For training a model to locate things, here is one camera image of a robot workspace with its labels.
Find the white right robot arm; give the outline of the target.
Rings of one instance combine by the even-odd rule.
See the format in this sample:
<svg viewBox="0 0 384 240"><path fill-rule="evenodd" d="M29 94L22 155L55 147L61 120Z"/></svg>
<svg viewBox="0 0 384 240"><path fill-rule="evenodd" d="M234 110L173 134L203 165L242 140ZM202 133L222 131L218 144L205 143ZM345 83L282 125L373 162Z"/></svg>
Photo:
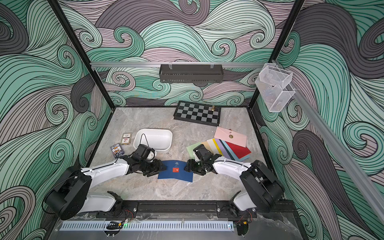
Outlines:
<svg viewBox="0 0 384 240"><path fill-rule="evenodd" d="M214 155L207 161L188 160L185 171L200 176L214 173L240 181L246 191L238 193L232 199L233 205L239 211L255 208L269 212L285 191L278 178L259 160L242 163Z"/></svg>

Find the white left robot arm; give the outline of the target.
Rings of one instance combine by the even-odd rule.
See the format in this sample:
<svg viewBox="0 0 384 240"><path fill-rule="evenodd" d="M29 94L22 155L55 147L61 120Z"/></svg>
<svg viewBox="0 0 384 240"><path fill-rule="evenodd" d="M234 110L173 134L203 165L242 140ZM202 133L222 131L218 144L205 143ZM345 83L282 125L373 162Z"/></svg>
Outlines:
<svg viewBox="0 0 384 240"><path fill-rule="evenodd" d="M68 220L79 213L103 212L118 218L124 212L122 198L112 191L106 194L89 190L108 180L132 173L152 177L167 167L161 160L140 160L131 155L91 168L67 168L54 187L46 194L43 203L61 220Z"/></svg>

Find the dark blue envelope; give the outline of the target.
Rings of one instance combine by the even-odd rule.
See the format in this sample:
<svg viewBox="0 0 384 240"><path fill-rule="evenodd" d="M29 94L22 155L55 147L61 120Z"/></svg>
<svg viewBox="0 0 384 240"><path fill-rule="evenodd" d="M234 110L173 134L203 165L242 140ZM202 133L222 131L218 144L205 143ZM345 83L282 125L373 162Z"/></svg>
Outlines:
<svg viewBox="0 0 384 240"><path fill-rule="evenodd" d="M163 179L176 179L185 182L193 182L193 173L186 172L184 168L187 166L186 162L169 160L163 161L163 165L166 167L165 171L161 171L158 175L159 180Z"/></svg>

